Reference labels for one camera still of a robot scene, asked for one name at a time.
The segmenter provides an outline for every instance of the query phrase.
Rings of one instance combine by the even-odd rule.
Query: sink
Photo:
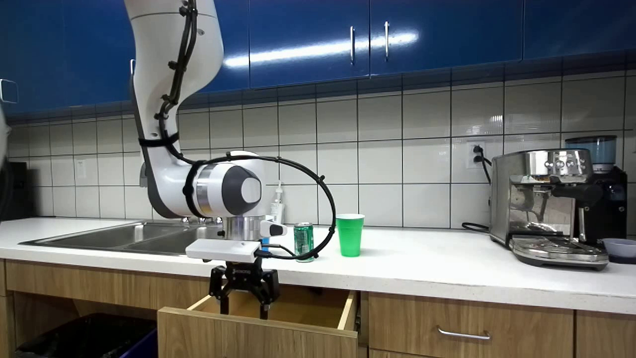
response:
[[[201,237],[218,237],[222,225],[207,223],[139,223],[69,237],[36,239],[20,245],[83,251],[117,251],[145,255],[185,255],[185,247]]]

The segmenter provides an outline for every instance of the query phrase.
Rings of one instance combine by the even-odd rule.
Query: coffee machine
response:
[[[602,269],[584,215],[602,197],[588,150],[519,152],[493,162],[491,239],[530,265]]]

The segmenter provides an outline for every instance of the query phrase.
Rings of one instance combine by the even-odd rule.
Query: power cord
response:
[[[493,181],[491,181],[491,174],[489,174],[489,168],[487,168],[487,166],[493,166],[493,162],[483,156],[483,148],[481,148],[481,146],[475,146],[475,148],[473,148],[473,164],[481,164],[483,176],[485,176],[485,180],[487,180],[489,185],[491,185]],[[469,223],[469,221],[467,221],[467,223],[461,223],[461,227],[463,227],[465,231],[479,231],[479,233],[489,233],[489,229],[491,229],[491,227],[487,227],[487,225]]]

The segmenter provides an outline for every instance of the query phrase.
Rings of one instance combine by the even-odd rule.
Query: black container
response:
[[[61,325],[18,349],[18,358],[153,358],[153,321],[91,315]]]
[[[6,162],[0,172],[0,221],[36,217],[34,180],[26,164]]]

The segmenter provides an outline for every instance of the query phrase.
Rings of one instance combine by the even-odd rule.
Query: white countertop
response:
[[[185,277],[209,277],[210,269],[220,265],[187,257],[18,245],[129,223],[4,221],[0,223],[0,259]],[[290,235],[278,241],[292,247]],[[636,315],[636,265],[610,263],[604,271],[530,267],[483,233],[366,229],[364,253],[358,259],[340,257],[338,237],[334,237],[312,263],[266,261],[264,267],[276,269],[284,285]]]

